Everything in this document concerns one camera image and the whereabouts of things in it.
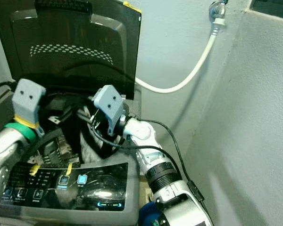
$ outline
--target dotted pattern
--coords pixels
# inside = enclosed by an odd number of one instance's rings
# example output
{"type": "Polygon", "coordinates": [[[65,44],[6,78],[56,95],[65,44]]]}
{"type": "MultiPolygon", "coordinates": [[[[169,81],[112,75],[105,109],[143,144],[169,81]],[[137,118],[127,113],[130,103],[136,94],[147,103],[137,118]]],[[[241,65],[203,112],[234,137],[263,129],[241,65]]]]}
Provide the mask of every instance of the dotted pattern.
{"type": "Polygon", "coordinates": [[[60,44],[49,44],[49,45],[35,45],[30,47],[30,56],[33,57],[36,54],[42,53],[70,53],[70,54],[80,54],[90,57],[100,58],[102,60],[108,61],[113,65],[112,58],[109,53],[104,53],[103,51],[98,51],[96,49],[84,48],[82,46],[69,46],[60,44]]]}

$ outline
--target button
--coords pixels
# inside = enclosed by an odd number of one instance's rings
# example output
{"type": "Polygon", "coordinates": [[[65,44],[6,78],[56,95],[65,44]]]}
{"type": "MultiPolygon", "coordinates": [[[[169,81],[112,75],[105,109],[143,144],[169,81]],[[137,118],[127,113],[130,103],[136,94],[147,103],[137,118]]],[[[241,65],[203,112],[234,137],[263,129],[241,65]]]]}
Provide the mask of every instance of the button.
{"type": "Polygon", "coordinates": [[[69,176],[61,176],[58,182],[59,185],[67,185],[69,181],[69,176]]]}
{"type": "Polygon", "coordinates": [[[27,194],[27,189],[26,188],[21,188],[18,192],[18,198],[25,198],[27,194]]]}
{"type": "Polygon", "coordinates": [[[79,177],[77,178],[77,183],[79,185],[85,185],[87,182],[87,175],[79,175],[79,177]]]}
{"type": "Polygon", "coordinates": [[[6,189],[5,189],[5,192],[4,192],[4,196],[5,197],[9,197],[9,196],[11,196],[11,193],[13,192],[13,188],[12,187],[7,187],[6,189]]]}
{"type": "Polygon", "coordinates": [[[43,195],[43,190],[41,190],[41,189],[36,189],[36,190],[34,191],[33,198],[34,198],[34,199],[41,199],[41,198],[42,198],[42,195],[43,195]]]}

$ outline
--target green ring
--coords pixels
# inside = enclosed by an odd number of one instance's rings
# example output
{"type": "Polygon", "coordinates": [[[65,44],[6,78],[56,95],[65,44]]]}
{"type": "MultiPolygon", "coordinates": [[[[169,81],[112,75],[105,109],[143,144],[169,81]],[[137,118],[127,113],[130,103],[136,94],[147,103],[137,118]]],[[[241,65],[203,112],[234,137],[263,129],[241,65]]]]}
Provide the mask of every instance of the green ring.
{"type": "Polygon", "coordinates": [[[36,134],[29,127],[22,125],[20,123],[8,123],[4,126],[5,128],[13,128],[20,132],[26,139],[29,140],[29,143],[33,143],[37,137],[36,134]]]}

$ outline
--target yellow tape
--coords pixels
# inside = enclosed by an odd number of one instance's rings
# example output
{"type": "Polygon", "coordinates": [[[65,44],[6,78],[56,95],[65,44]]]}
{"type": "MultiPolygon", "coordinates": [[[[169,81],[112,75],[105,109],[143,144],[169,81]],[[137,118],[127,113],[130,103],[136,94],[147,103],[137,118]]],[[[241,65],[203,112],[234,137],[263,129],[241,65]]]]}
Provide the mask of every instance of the yellow tape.
{"type": "Polygon", "coordinates": [[[141,11],[139,8],[135,8],[135,7],[132,6],[128,1],[124,1],[124,2],[123,2],[123,5],[124,5],[124,6],[127,6],[127,7],[129,7],[129,8],[131,8],[131,9],[134,9],[134,10],[137,11],[137,12],[142,13],[142,11],[141,11]]]}
{"type": "Polygon", "coordinates": [[[66,175],[67,175],[67,176],[70,175],[71,169],[72,169],[72,163],[70,163],[70,164],[68,165],[67,172],[66,172],[66,175]]]}
{"type": "Polygon", "coordinates": [[[31,176],[36,175],[40,167],[41,166],[39,166],[39,165],[33,165],[30,169],[29,175],[31,175],[31,176]]]}
{"type": "Polygon", "coordinates": [[[36,129],[38,128],[40,125],[39,125],[39,122],[37,122],[36,124],[33,124],[32,122],[30,122],[29,120],[26,120],[24,118],[22,118],[20,115],[18,114],[15,114],[15,117],[14,119],[16,120],[16,122],[19,122],[21,123],[22,125],[25,125],[29,128],[32,128],[32,129],[36,129]]]}

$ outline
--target appliance lid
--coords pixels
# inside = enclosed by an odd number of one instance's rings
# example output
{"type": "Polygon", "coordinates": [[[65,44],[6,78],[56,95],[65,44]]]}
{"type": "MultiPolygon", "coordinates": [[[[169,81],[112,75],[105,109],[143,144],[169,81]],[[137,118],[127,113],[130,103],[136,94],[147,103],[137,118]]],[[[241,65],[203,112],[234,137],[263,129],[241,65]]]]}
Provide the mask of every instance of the appliance lid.
{"type": "Polygon", "coordinates": [[[141,14],[116,0],[0,0],[0,38],[13,79],[133,99],[141,14]]]}

